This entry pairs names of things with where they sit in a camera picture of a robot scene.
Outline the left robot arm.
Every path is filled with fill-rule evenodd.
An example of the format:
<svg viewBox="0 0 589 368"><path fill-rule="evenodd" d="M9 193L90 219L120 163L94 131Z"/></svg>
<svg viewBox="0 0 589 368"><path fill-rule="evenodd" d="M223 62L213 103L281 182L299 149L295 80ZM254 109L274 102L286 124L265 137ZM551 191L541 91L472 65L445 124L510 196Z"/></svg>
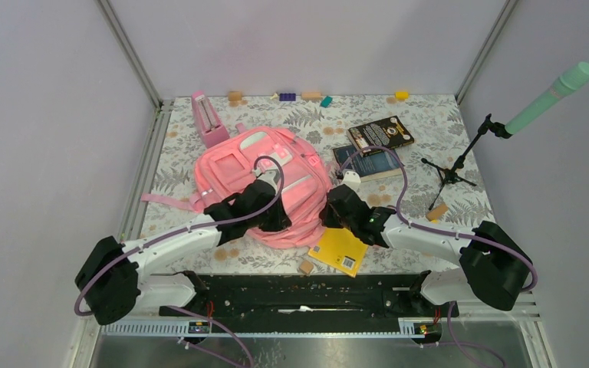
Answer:
<svg viewBox="0 0 589 368"><path fill-rule="evenodd" d="M132 241L102 238L87 256L74 283L79 290L74 313L104 326L140 307L181 307L197 315L207 305L205 291L187 277L157 271L182 256L214 249L254 229L279 232L290 226L283 204L284 164L262 155L252 164L253 181L228 195L184 225Z"/></svg>

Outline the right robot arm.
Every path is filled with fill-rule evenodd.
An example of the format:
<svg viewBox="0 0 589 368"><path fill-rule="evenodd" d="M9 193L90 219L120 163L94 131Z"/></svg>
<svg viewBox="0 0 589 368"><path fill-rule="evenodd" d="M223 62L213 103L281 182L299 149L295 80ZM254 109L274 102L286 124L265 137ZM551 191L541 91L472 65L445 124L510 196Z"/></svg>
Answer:
<svg viewBox="0 0 589 368"><path fill-rule="evenodd" d="M371 207L350 186L349 177L344 170L341 184L326 195L320 214L325 227L346 228L366 245L409 249L454 265L420 274L409 296L416 314L427 316L439 305L472 300L510 311L518 296L538 283L531 259L494 222L468 229L408 219L401 199L393 208Z"/></svg>

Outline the pink student backpack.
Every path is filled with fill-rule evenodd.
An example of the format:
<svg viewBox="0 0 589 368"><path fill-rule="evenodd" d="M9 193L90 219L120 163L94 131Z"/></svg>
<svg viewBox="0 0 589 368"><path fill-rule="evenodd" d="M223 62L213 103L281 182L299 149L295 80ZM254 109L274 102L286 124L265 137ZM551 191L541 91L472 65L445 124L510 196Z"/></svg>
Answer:
<svg viewBox="0 0 589 368"><path fill-rule="evenodd" d="M331 181L315 148L286 128L260 126L208 148L196 160L196 191L186 201L154 194L144 194L141 199L202 212L206 206L241 192L255 179L256 171L274 169L271 158L284 170L281 200L291 226L279 232L251 229L248 234L271 248L313 247L324 234L320 214Z"/></svg>

